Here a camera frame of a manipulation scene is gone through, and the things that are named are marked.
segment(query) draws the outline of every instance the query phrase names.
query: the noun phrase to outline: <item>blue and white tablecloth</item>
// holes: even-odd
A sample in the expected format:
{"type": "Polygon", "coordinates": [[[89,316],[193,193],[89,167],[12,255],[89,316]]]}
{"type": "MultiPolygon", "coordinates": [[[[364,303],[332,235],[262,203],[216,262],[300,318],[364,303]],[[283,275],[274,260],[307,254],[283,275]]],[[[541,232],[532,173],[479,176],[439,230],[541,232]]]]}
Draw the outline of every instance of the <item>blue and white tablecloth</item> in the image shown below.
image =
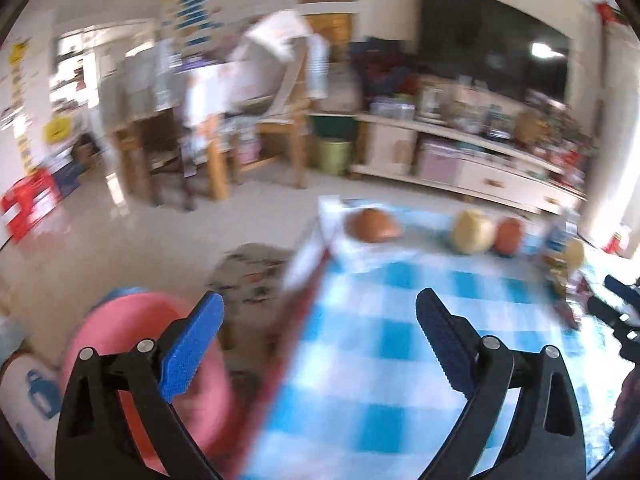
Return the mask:
{"type": "MultiPolygon", "coordinates": [[[[418,478],[465,405],[416,321],[415,299],[427,287],[481,335],[496,335],[511,349],[561,350],[593,466],[609,449],[611,413],[631,368],[607,328],[587,318],[580,332],[564,329],[531,258],[452,254],[443,242],[450,217],[397,213],[424,229],[420,253],[363,274],[330,264],[242,478],[418,478]]],[[[494,464],[517,396],[509,391],[476,472],[494,464]]]]}

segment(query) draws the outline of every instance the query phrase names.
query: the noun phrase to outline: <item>television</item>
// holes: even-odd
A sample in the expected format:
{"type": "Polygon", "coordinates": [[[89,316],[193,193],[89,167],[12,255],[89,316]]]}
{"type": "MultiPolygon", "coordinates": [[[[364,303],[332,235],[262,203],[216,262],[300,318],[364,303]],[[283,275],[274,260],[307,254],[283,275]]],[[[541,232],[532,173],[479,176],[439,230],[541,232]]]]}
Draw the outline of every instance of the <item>television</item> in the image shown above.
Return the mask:
{"type": "Polygon", "coordinates": [[[497,0],[421,0],[420,72],[486,82],[525,101],[527,91],[564,102],[570,40],[497,0]]]}

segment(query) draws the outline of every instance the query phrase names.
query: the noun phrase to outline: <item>red bag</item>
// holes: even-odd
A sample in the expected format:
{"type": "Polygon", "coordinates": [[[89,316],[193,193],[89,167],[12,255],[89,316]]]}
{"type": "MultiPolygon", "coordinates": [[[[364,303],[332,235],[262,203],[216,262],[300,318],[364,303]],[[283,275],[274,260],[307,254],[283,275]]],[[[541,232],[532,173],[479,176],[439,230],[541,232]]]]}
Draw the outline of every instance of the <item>red bag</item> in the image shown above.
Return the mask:
{"type": "Polygon", "coordinates": [[[36,170],[16,182],[2,197],[2,220],[14,241],[18,242],[59,202],[56,181],[48,171],[36,170]]]}

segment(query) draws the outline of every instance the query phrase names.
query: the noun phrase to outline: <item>trash can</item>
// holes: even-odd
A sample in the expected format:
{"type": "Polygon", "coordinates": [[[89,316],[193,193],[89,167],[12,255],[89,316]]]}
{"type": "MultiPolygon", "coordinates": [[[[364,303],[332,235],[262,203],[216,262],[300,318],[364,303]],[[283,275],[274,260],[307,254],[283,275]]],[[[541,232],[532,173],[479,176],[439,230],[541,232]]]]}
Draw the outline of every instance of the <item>trash can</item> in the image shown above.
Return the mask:
{"type": "Polygon", "coordinates": [[[340,139],[318,139],[319,167],[324,173],[339,176],[349,169],[351,143],[340,139]]]}

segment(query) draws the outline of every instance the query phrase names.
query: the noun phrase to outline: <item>metal screw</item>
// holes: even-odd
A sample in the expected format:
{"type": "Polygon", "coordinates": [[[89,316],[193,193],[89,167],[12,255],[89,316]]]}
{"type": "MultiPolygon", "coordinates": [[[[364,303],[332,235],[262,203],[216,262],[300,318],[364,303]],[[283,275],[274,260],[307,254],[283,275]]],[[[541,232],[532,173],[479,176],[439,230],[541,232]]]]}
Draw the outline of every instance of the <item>metal screw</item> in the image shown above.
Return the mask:
{"type": "Polygon", "coordinates": [[[555,346],[546,347],[545,353],[552,359],[558,359],[560,357],[560,351],[555,346]]]}
{"type": "Polygon", "coordinates": [[[497,350],[498,348],[500,348],[499,339],[492,335],[482,339],[482,344],[485,346],[485,348],[488,348],[489,350],[497,350]]]}
{"type": "Polygon", "coordinates": [[[94,349],[86,347],[80,351],[78,357],[81,358],[82,361],[87,361],[87,359],[90,359],[92,355],[94,355],[94,349]]]}
{"type": "Polygon", "coordinates": [[[136,346],[138,352],[146,354],[154,349],[154,342],[151,339],[143,339],[136,346]]]}

